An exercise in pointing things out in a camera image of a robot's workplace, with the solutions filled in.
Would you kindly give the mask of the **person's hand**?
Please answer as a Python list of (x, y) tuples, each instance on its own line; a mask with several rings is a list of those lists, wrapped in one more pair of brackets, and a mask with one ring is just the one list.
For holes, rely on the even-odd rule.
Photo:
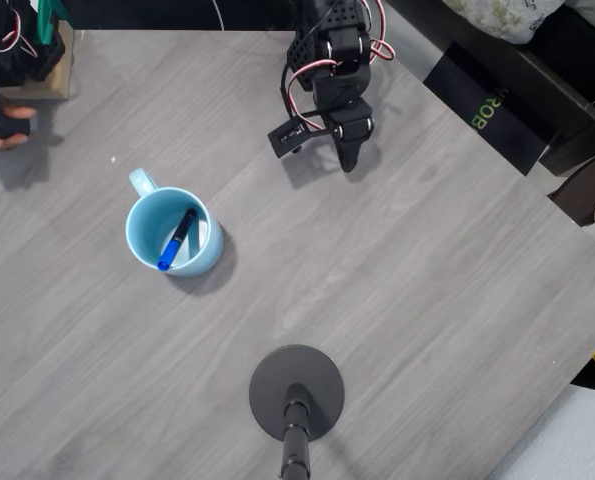
[[(36, 114), (36, 110), (32, 107), (17, 106), (10, 103), (3, 104), (3, 112), (7, 117), (15, 119), (31, 119)], [(0, 138), (0, 151), (21, 145), (27, 140), (28, 136), (22, 133), (15, 133), (9, 137)]]

